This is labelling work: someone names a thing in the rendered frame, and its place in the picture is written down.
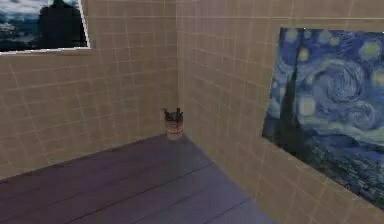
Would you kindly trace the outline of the brown pot with dark sticks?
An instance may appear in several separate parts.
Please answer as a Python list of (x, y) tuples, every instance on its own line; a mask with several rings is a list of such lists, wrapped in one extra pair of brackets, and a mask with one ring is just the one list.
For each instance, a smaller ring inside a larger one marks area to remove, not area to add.
[(163, 108), (164, 120), (166, 126), (166, 135), (169, 140), (178, 140), (183, 135), (183, 115), (180, 108), (175, 112), (169, 112)]

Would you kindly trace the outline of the blue swirling night sky painting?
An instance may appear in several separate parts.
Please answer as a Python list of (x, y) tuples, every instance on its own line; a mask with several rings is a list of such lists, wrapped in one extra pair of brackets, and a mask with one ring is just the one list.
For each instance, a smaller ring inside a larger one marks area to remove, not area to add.
[(384, 211), (384, 32), (282, 28), (262, 135)]

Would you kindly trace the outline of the white framed window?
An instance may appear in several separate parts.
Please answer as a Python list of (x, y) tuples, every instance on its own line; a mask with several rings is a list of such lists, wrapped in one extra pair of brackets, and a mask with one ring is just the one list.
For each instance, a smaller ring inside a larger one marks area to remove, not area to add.
[(0, 54), (89, 48), (84, 0), (0, 0)]

